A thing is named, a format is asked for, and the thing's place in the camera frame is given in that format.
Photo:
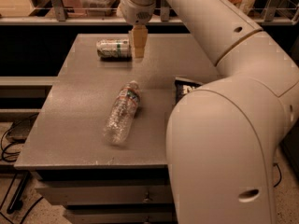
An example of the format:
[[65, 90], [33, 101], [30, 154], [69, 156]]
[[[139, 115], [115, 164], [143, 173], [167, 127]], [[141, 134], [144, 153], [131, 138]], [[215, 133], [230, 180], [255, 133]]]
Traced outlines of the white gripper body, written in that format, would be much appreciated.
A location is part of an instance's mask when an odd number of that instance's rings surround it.
[[121, 0], [120, 10], [127, 23], [146, 25], [152, 18], [156, 0]]

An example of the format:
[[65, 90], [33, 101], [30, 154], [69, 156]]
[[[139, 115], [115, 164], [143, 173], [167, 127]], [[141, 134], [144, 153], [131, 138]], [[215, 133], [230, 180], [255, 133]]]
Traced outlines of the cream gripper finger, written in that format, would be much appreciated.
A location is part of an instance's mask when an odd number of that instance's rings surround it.
[[143, 58], [148, 38], [148, 29], [145, 25], [134, 25], [129, 32], [130, 44], [134, 58]]

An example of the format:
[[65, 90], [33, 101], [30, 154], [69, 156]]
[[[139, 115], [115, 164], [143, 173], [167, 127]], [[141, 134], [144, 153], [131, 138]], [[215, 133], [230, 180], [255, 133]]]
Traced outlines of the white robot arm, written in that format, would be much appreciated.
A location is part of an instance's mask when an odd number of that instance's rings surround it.
[[[185, 95], [166, 131], [178, 224], [277, 224], [273, 163], [299, 118], [299, 68], [228, 0], [166, 0], [220, 74]], [[135, 49], [155, 0], [121, 0]]]

